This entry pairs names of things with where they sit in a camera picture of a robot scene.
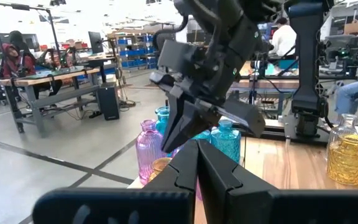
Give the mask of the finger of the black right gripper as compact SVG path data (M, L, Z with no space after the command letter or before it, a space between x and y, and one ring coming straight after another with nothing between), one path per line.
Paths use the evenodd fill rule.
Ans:
M170 112L162 141L162 151L172 152L185 142L185 136L181 133L180 125L183 116L184 100L167 93Z
M185 142L213 124L216 124L216 112L211 103L200 99L196 99L194 103L184 100L180 129Z

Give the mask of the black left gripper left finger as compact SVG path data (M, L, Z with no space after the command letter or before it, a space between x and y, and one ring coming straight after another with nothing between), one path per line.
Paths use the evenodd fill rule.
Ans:
M189 140L158 176L144 189L195 190L198 165L198 142Z

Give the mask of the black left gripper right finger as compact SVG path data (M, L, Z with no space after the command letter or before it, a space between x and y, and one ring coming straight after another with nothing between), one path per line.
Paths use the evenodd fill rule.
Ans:
M198 141L198 178L208 223L270 223L276 188L205 140Z

